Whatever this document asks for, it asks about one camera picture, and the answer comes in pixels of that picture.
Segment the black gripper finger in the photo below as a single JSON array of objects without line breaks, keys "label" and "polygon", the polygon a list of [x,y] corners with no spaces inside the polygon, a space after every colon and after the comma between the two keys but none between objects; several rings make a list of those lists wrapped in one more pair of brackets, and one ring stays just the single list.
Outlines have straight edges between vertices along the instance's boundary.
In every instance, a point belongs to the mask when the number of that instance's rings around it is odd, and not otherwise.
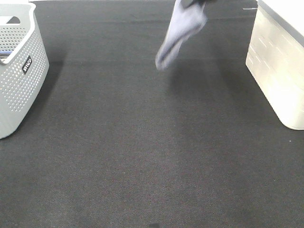
[{"label": "black gripper finger", "polygon": [[189,8],[192,5],[197,5],[199,7],[203,7],[208,3],[216,2],[216,0],[182,0],[181,5],[183,8]]}]

